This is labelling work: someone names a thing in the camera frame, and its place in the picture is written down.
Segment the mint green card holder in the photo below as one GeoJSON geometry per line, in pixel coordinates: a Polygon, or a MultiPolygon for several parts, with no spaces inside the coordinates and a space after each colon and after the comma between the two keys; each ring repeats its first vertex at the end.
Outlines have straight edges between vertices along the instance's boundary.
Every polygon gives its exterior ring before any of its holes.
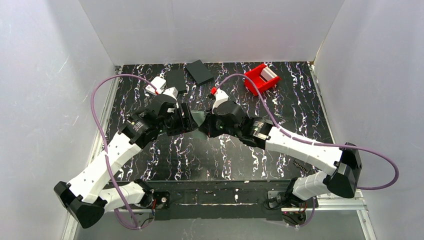
{"type": "Polygon", "coordinates": [[[200,129],[200,126],[203,124],[203,122],[206,119],[206,113],[204,111],[192,110],[191,115],[195,123],[197,124],[197,128],[191,132],[192,137],[198,138],[201,140],[207,140],[208,139],[207,134],[202,132],[200,129]]]}

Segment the red plastic bin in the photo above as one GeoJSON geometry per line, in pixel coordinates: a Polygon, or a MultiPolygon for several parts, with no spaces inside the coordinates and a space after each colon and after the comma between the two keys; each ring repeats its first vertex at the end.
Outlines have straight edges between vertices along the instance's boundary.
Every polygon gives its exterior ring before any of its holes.
{"type": "Polygon", "coordinates": [[[255,67],[254,69],[248,71],[245,73],[245,75],[251,79],[252,82],[245,79],[244,85],[247,87],[247,89],[253,93],[254,96],[258,96],[258,92],[256,91],[256,88],[258,89],[259,93],[262,94],[263,92],[274,88],[279,81],[281,81],[281,77],[277,75],[276,78],[272,79],[271,81],[265,82],[261,79],[260,73],[263,68],[268,67],[266,64],[262,63],[255,67]]]}

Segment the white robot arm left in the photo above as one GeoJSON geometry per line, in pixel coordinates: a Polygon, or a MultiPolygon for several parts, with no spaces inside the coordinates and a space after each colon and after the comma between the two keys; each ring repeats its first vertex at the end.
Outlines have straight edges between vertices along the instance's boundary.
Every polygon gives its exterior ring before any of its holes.
{"type": "Polygon", "coordinates": [[[198,128],[190,106],[164,93],[128,116],[105,149],[76,177],[58,182],[53,190],[64,208],[84,228],[95,225],[110,210],[130,205],[152,207],[154,189],[141,180],[105,186],[132,157],[159,135],[176,136],[198,128]]]}

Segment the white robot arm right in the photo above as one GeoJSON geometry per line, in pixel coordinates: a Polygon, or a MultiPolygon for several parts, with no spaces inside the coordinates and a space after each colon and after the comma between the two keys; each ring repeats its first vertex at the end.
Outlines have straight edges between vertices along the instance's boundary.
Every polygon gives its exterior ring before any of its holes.
{"type": "Polygon", "coordinates": [[[249,147],[286,154],[319,169],[313,175],[293,178],[286,199],[305,201],[328,193],[347,199],[355,196],[362,162],[352,144],[346,148],[321,146],[293,132],[282,133],[271,120],[248,116],[234,101],[207,112],[199,130],[209,138],[230,135],[249,147]]]}

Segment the white small box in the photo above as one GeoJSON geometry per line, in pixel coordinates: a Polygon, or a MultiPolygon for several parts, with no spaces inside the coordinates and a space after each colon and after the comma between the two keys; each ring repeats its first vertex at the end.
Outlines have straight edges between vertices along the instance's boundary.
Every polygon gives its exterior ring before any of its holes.
{"type": "Polygon", "coordinates": [[[145,87],[145,90],[152,95],[157,95],[161,94],[165,90],[165,86],[166,80],[162,77],[156,76],[150,84],[145,87]]]}

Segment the black flat box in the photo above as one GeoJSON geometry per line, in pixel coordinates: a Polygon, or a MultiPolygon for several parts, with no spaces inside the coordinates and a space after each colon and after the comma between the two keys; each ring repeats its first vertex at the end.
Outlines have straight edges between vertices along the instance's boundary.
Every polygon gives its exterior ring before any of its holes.
{"type": "Polygon", "coordinates": [[[168,71],[165,75],[166,86],[168,88],[175,87],[178,94],[186,94],[186,78],[183,69],[168,71]]]}

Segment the black flat box angled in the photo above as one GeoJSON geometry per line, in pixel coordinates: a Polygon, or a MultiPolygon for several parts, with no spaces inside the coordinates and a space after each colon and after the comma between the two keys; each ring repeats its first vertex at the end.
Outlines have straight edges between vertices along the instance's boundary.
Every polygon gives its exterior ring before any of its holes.
{"type": "Polygon", "coordinates": [[[214,80],[214,76],[200,59],[192,63],[188,63],[185,68],[194,79],[195,83],[199,86],[214,80]]]}

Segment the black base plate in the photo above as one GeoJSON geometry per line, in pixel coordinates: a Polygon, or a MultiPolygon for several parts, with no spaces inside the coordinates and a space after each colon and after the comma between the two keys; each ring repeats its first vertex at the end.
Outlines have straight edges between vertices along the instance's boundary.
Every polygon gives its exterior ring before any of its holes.
{"type": "Polygon", "coordinates": [[[156,201],[155,220],[181,219],[266,219],[283,220],[285,212],[298,213],[304,222],[306,211],[318,206],[317,199],[285,203],[289,180],[166,181],[137,179],[147,195],[141,206],[156,201]]]}

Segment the aluminium rail frame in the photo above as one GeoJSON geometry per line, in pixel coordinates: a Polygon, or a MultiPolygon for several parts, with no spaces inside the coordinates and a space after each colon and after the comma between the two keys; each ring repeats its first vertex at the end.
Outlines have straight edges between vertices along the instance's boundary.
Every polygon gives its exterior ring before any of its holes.
{"type": "Polygon", "coordinates": [[[354,199],[317,198],[306,210],[307,223],[295,226],[290,210],[264,209],[260,204],[195,204],[169,208],[170,219],[138,217],[141,230],[123,227],[112,212],[94,226],[68,227],[65,240],[374,240],[375,231],[362,195],[354,199]]]}

